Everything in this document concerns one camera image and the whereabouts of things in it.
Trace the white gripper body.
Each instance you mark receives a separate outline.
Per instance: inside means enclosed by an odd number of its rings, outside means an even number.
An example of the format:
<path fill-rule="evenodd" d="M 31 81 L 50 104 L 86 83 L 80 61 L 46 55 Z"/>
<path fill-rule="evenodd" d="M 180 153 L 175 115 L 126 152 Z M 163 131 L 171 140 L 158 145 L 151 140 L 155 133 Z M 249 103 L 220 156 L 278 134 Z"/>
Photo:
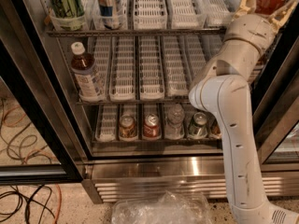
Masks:
<path fill-rule="evenodd" d="M 247 14 L 230 23 L 224 36 L 224 42 L 243 41 L 251 44 L 260 55 L 263 55 L 273 43 L 275 36 L 267 19 L 257 14 Z"/>

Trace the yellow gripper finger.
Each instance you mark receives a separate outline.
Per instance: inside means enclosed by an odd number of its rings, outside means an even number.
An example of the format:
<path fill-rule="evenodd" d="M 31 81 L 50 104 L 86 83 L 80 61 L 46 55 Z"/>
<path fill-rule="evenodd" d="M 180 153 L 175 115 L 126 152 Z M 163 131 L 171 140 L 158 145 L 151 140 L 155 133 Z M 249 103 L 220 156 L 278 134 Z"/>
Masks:
<path fill-rule="evenodd" d="M 268 21 L 275 34 L 277 34 L 279 29 L 288 21 L 289 17 L 297 7 L 298 1 L 299 0 L 289 0 L 284 6 L 280 7 L 268 17 Z"/>
<path fill-rule="evenodd" d="M 256 0 L 241 0 L 233 19 L 236 20 L 244 15 L 251 14 L 256 9 Z"/>

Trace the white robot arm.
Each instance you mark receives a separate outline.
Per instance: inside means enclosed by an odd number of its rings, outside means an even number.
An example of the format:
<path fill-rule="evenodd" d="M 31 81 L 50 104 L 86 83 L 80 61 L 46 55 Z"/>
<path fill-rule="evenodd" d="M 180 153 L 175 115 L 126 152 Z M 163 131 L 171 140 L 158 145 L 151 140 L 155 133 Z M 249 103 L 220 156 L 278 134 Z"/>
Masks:
<path fill-rule="evenodd" d="M 238 224 L 298 224 L 299 215 L 270 203 L 256 150 L 249 76 L 272 45 L 298 0 L 270 15 L 255 12 L 256 0 L 241 0 L 219 52 L 192 81 L 191 105 L 211 113 L 222 139 L 226 195 Z"/>

